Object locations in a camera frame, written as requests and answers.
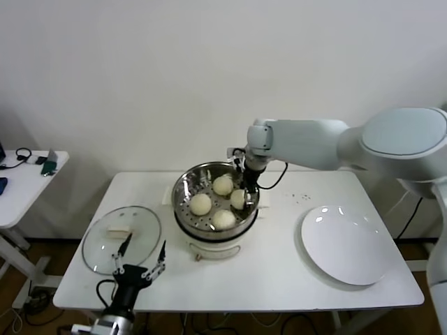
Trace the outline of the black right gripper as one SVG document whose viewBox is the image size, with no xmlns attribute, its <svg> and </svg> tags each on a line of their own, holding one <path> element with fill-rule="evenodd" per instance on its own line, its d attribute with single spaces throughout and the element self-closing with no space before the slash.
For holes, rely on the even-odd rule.
<svg viewBox="0 0 447 335">
<path fill-rule="evenodd" d="M 255 193 L 250 191 L 256 191 L 258 188 L 258 179 L 266 169 L 266 161 L 245 158 L 243 168 L 242 184 L 244 189 L 244 206 L 250 207 L 254 204 Z"/>
</svg>

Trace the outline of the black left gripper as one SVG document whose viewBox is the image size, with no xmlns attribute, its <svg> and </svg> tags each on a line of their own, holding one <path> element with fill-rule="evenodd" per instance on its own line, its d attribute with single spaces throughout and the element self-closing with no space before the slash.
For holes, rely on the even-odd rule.
<svg viewBox="0 0 447 335">
<path fill-rule="evenodd" d="M 110 305 L 111 308 L 133 309 L 139 292 L 152 284 L 152 279 L 157 279 L 166 269 L 166 241 L 163 242 L 156 265 L 148 270 L 136 265 L 124 265 L 123 257 L 131 242 L 133 234 L 130 233 L 112 254 L 114 270 L 112 275 L 117 283 L 117 290 Z"/>
</svg>

